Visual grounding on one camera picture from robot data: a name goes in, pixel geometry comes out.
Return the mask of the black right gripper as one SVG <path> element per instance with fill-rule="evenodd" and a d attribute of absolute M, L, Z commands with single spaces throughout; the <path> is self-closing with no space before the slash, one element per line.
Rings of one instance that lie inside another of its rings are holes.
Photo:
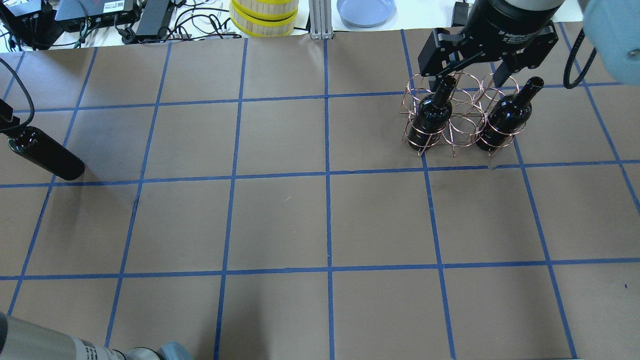
<path fill-rule="evenodd" d="M 549 21 L 560 6 L 560 0 L 476 0 L 462 32 L 432 30 L 418 55 L 420 75 L 443 78 L 481 62 L 487 51 L 526 46 L 501 57 L 493 73 L 493 85 L 501 88 L 522 69 L 539 68 L 553 50 L 559 37 Z"/>

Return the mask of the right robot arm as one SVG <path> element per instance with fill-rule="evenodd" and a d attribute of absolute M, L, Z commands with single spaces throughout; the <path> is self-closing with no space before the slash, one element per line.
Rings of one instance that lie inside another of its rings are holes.
<path fill-rule="evenodd" d="M 553 16 L 560 0 L 476 0 L 457 34 L 435 28 L 418 56 L 420 75 L 436 89 L 448 75 L 477 63 L 501 61 L 493 85 L 535 69 L 559 41 Z M 580 36 L 589 39 L 605 69 L 622 84 L 639 84 L 639 2 L 583 0 Z"/>

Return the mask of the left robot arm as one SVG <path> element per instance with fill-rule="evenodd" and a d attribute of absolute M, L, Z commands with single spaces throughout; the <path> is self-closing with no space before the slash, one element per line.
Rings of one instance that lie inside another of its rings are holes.
<path fill-rule="evenodd" d="M 85 164 L 41 129 L 22 123 L 13 107 L 1 102 L 1 132 L 9 148 L 26 160 L 70 181 L 80 177 Z M 110 349 L 50 328 L 1 314 L 1 358 L 3 360 L 191 360 L 180 343 L 167 342 L 159 350 L 134 347 Z"/>

